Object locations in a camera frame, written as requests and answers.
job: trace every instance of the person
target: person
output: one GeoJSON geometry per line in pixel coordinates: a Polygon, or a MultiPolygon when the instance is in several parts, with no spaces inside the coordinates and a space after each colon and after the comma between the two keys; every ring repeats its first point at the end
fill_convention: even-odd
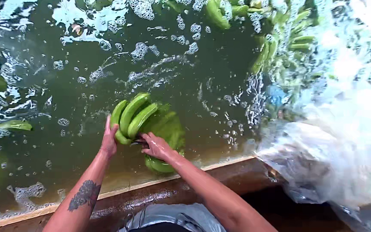
{"type": "MultiPolygon", "coordinates": [[[[101,183],[112,156],[117,152],[114,135],[119,126],[110,128],[107,117],[105,132],[98,154],[77,184],[55,210],[44,232],[82,232],[95,206],[101,183]]],[[[199,194],[204,205],[227,231],[276,232],[277,230],[239,195],[215,178],[194,166],[153,133],[142,134],[142,152],[172,165],[176,172],[199,194]]]]}

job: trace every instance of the arm tattoo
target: arm tattoo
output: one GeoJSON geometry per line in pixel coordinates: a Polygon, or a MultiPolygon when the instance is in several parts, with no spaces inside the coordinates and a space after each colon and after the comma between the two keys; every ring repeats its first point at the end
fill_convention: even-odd
{"type": "Polygon", "coordinates": [[[94,181],[86,180],[80,187],[80,190],[71,199],[68,211],[78,209],[79,206],[88,203],[91,206],[91,211],[94,209],[98,194],[100,193],[101,185],[95,185],[94,181]]]}

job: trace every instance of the white plastic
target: white plastic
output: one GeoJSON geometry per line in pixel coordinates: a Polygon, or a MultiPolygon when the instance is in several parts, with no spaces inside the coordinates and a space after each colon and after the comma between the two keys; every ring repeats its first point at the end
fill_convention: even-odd
{"type": "Polygon", "coordinates": [[[371,230],[371,87],[322,95],[301,107],[304,120],[262,144],[258,158],[288,181],[295,202],[330,202],[354,231],[371,230]]]}

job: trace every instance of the green water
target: green water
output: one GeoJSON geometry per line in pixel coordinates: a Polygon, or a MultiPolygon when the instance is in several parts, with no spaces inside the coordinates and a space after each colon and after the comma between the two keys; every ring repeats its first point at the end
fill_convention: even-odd
{"type": "MultiPolygon", "coordinates": [[[[20,62],[34,57],[34,64],[27,65],[27,70],[20,70],[26,75],[18,82],[18,86],[22,85],[19,91],[21,99],[14,105],[32,100],[35,101],[35,111],[50,115],[26,116],[33,125],[33,131],[16,131],[0,138],[0,152],[9,159],[7,167],[0,170],[5,176],[0,180],[0,211],[18,208],[12,193],[6,190],[8,185],[28,187],[41,182],[47,190],[42,198],[34,202],[57,201],[57,190],[68,191],[96,155],[106,113],[112,111],[118,100],[132,98],[138,92],[149,92],[153,100],[172,105],[172,110],[178,113],[186,129],[186,157],[201,165],[229,158],[230,152],[235,154],[236,150],[242,150],[238,145],[242,145],[246,137],[252,137],[245,118],[246,109],[230,106],[224,100],[225,95],[238,95],[247,89],[247,67],[254,57],[256,44],[252,41],[251,30],[242,31],[244,24],[224,33],[209,24],[202,13],[190,10],[185,17],[187,28],[182,31],[177,26],[177,13],[173,10],[163,16],[156,15],[153,21],[128,13],[126,20],[132,26],[125,26],[116,34],[107,31],[103,38],[109,40],[113,48],[104,51],[98,42],[73,42],[63,46],[60,37],[64,35],[64,26],[51,26],[54,24],[51,18],[53,10],[47,7],[48,3],[55,8],[58,1],[39,1],[29,17],[34,24],[28,25],[25,33],[12,31],[0,37],[1,43],[6,41],[7,49],[14,50],[12,55],[18,56],[20,62]],[[189,30],[192,23],[203,26],[198,41],[199,51],[194,55],[183,55],[188,46],[171,41],[170,36],[184,34],[193,42],[189,30]],[[204,31],[208,25],[212,28],[211,34],[204,31]],[[162,26],[167,31],[147,31],[147,27],[156,26],[162,26]],[[22,38],[9,39],[11,34],[22,38]],[[155,39],[157,36],[167,36],[167,39],[155,39]],[[157,45],[159,57],[148,52],[144,60],[133,63],[127,54],[114,55],[119,52],[114,43],[123,44],[123,52],[132,52],[137,42],[145,41],[148,45],[157,45]],[[151,75],[127,82],[131,71],[141,72],[165,56],[175,55],[181,55],[187,61],[164,63],[151,75]],[[104,72],[112,72],[113,75],[91,83],[88,80],[90,73],[109,57],[108,63],[115,64],[106,67],[104,72]],[[63,70],[53,68],[53,62],[57,60],[64,62],[63,70]],[[33,75],[43,64],[47,67],[33,75]],[[86,85],[77,82],[79,76],[87,79],[86,85]],[[159,80],[163,81],[159,86],[155,85],[159,80]],[[201,99],[198,98],[200,87],[201,99]],[[36,90],[35,96],[26,98],[29,89],[36,90]],[[52,104],[44,107],[51,96],[52,104]],[[218,115],[210,116],[210,112],[202,107],[202,101],[207,101],[210,112],[218,115]],[[68,119],[69,125],[59,125],[59,118],[68,119]],[[237,123],[228,126],[230,120],[237,123]],[[240,135],[239,124],[246,125],[243,136],[240,135]],[[65,130],[64,136],[61,136],[61,130],[65,130]],[[228,144],[224,134],[231,134],[234,141],[228,144]],[[47,167],[47,161],[51,163],[50,167],[47,167]]],[[[241,99],[249,101],[250,97],[244,93],[241,99]]],[[[118,147],[107,176],[103,186],[112,182],[108,189],[114,190],[161,177],[147,169],[143,155],[135,146],[118,147]]]]}

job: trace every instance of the water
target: water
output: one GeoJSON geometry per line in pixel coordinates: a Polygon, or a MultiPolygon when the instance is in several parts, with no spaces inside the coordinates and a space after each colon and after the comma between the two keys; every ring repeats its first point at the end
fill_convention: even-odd
{"type": "MultiPolygon", "coordinates": [[[[304,1],[298,2],[300,8],[304,1]]],[[[316,2],[310,18],[316,18],[317,12],[327,17],[305,30],[317,37],[313,49],[301,58],[300,67],[287,68],[281,77],[274,69],[277,59],[269,64],[268,73],[249,74],[262,47],[256,36],[270,33],[270,25],[260,25],[257,34],[257,19],[238,17],[230,20],[230,29],[222,30],[204,10],[193,10],[193,5],[198,8],[194,1],[183,5],[187,13],[182,9],[180,18],[167,5],[161,9],[161,5],[136,1],[114,0],[97,10],[85,9],[83,1],[74,0],[0,1],[0,73],[8,70],[3,76],[9,86],[0,95],[0,122],[26,119],[33,126],[32,131],[12,131],[0,138],[0,212],[21,205],[26,206],[22,210],[33,210],[59,201],[62,189],[69,191],[96,155],[106,114],[119,100],[139,92],[172,105],[186,131],[186,158],[204,166],[248,154],[246,140],[257,141],[264,135],[261,118],[274,117],[264,105],[266,98],[285,103],[329,75],[341,80],[351,76],[350,82],[371,81],[370,71],[364,72],[371,68],[371,44],[362,46],[363,39],[371,40],[370,29],[362,29],[366,34],[356,40],[349,38],[356,36],[352,32],[338,34],[352,28],[347,26],[354,20],[352,10],[341,4],[348,1],[336,1],[338,8],[316,2]],[[367,61],[354,70],[360,76],[352,71],[342,75],[336,69],[336,58],[342,57],[346,46],[334,43],[332,36],[367,61]],[[320,78],[307,82],[316,73],[320,78]],[[294,78],[300,76],[301,84],[294,78]],[[276,86],[273,81],[278,83],[276,89],[267,87],[276,86]],[[23,199],[38,198],[33,197],[33,203],[17,199],[18,204],[13,188],[29,186],[37,190],[23,199]]],[[[289,22],[296,17],[293,14],[289,22]]],[[[287,45],[281,45],[277,53],[285,51],[287,45]]],[[[121,145],[101,192],[164,176],[147,169],[138,147],[121,145]]]]}

